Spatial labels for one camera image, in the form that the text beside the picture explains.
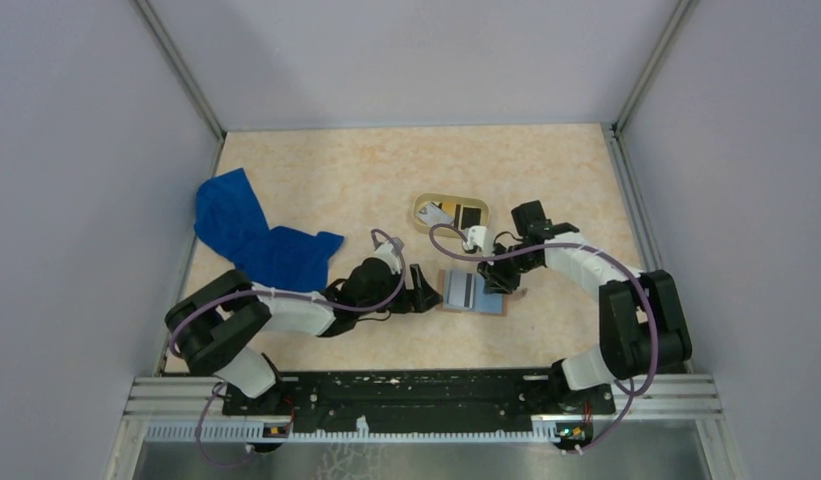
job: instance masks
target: yellow tray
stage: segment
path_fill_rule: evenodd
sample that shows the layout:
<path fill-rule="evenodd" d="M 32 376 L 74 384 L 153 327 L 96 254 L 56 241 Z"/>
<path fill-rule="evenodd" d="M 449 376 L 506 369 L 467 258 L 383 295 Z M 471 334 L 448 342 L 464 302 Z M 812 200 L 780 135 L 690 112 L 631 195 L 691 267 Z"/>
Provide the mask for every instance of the yellow tray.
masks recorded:
<path fill-rule="evenodd" d="M 459 203 L 461 205 L 465 205 L 467 207 L 472 208 L 479 208 L 481 210 L 481 225 L 487 226 L 489 225 L 489 205 L 486 204 L 483 200 L 478 200 L 477 198 L 470 198 L 470 197 L 457 197 L 454 195 L 445 195 L 442 193 L 423 193 L 416 197 L 416 201 L 413 202 L 413 209 L 410 211 L 410 217 L 413 219 L 413 226 L 416 227 L 416 230 L 422 233 L 428 233 L 431 231 L 431 227 L 425 225 L 424 222 L 419 220 L 416 216 L 416 212 L 421 210 L 424 205 L 428 203 Z M 451 230 L 440 228 L 436 231 L 436 234 L 439 237 L 452 237 L 452 238 L 460 238 L 456 233 L 452 232 Z"/>

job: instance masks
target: purple cable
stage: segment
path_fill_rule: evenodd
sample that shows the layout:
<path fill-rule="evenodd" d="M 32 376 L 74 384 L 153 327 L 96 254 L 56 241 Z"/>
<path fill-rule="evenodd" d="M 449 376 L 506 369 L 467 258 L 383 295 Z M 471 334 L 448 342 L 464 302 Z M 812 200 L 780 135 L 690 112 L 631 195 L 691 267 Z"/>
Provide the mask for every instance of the purple cable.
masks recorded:
<path fill-rule="evenodd" d="M 372 238 L 374 239 L 376 235 L 381 235 L 382 237 L 386 238 L 386 240 L 392 245 L 392 248 L 395 249 L 395 252 L 398 254 L 398 261 L 401 262 L 401 279 L 398 281 L 398 285 L 395 287 L 395 290 L 382 300 L 380 303 L 376 305 L 372 305 L 371 307 L 352 307 L 350 305 L 342 305 L 341 303 L 330 302 L 328 300 L 322 300 L 319 298 L 313 298 L 308 294 L 304 293 L 293 293 L 293 292 L 276 292 L 272 290 L 243 290 L 241 292 L 234 292 L 222 297 L 219 297 L 201 307 L 199 307 L 194 312 L 190 313 L 169 337 L 169 351 L 177 358 L 183 358 L 180 352 L 177 350 L 177 339 L 180 337 L 181 332 L 183 329 L 188 327 L 190 323 L 194 322 L 196 318 L 200 317 L 201 315 L 207 313 L 208 311 L 218 307 L 222 303 L 229 302 L 231 300 L 235 300 L 237 298 L 243 297 L 251 297 L 251 296 L 259 296 L 259 297 L 276 297 L 276 298 L 291 298 L 293 300 L 301 300 L 303 302 L 313 302 L 319 305 L 324 305 L 326 307 L 336 308 L 339 310 L 345 310 L 348 312 L 357 312 L 357 313 L 368 313 L 380 310 L 381 308 L 389 305 L 397 295 L 398 292 L 401 291 L 401 287 L 404 286 L 404 280 L 407 275 L 407 266 L 404 263 L 404 254 L 401 253 L 401 249 L 398 243 L 389 236 L 386 232 L 379 228 L 372 229 Z"/>
<path fill-rule="evenodd" d="M 225 386 L 227 386 L 226 382 L 219 382 L 215 384 L 215 386 L 213 386 L 213 392 L 212 394 L 210 394 L 210 399 L 207 400 L 207 403 L 204 405 L 204 410 L 201 410 L 201 416 L 198 417 L 198 426 L 195 427 L 195 445 L 198 446 L 198 451 L 201 453 L 201 456 L 207 463 L 216 468 L 231 469 L 241 467 L 246 463 L 249 463 L 251 460 L 253 460 L 254 451 L 249 450 L 248 453 L 246 453 L 245 456 L 242 457 L 242 460 L 233 463 L 219 463 L 210 458 L 209 455 L 207 455 L 207 451 L 204 450 L 204 445 L 201 443 L 201 426 L 204 425 L 204 419 L 207 418 L 207 412 L 210 411 L 210 405 L 213 403 L 213 400 L 221 397 L 220 392 L 222 391 L 222 388 L 224 388 Z"/>
<path fill-rule="evenodd" d="M 460 255 L 457 253 L 448 250 L 447 248 L 440 245 L 437 241 L 436 237 L 434 237 L 434 231 L 439 228 L 447 228 L 458 235 L 463 241 L 466 241 L 466 235 L 463 234 L 460 230 L 458 230 L 453 225 L 449 225 L 447 223 L 438 223 L 431 227 L 430 232 L 428 232 L 428 237 L 431 240 L 434 248 L 439 250 L 440 252 L 444 253 L 445 255 L 457 259 L 457 260 L 464 260 L 467 262 L 495 262 L 499 260 L 507 260 L 508 258 L 518 257 L 519 255 L 524 255 L 530 252 L 536 252 L 538 250 L 545 250 L 546 248 L 571 248 L 575 250 L 584 250 L 585 252 L 589 252 L 595 254 L 599 258 L 603 259 L 607 263 L 613 266 L 616 270 L 619 271 L 622 275 L 624 275 L 628 280 L 631 281 L 631 284 L 634 286 L 634 290 L 637 292 L 637 297 L 640 300 L 640 303 L 643 305 L 643 310 L 646 312 L 646 317 L 648 318 L 648 326 L 649 326 L 649 340 L 651 342 L 651 357 L 649 358 L 649 368 L 648 372 L 646 373 L 646 381 L 643 382 L 643 385 L 637 390 L 628 390 L 625 388 L 621 382 L 617 381 L 616 386 L 619 387 L 627 395 L 633 396 L 640 396 L 646 393 L 646 390 L 649 389 L 652 382 L 654 381 L 654 375 L 657 373 L 657 321 L 654 318 L 654 311 L 651 308 L 651 304 L 648 301 L 648 295 L 646 295 L 645 289 L 643 289 L 640 280 L 634 275 L 634 272 L 628 269 L 622 262 L 616 260 L 615 258 L 611 257 L 607 253 L 604 253 L 602 250 L 593 247 L 592 245 L 580 244 L 580 243 L 543 243 L 541 245 L 533 245 L 526 248 L 520 248 L 519 250 L 514 250 L 509 253 L 503 253 L 501 255 L 494 255 L 492 257 L 470 257 L 467 255 Z"/>

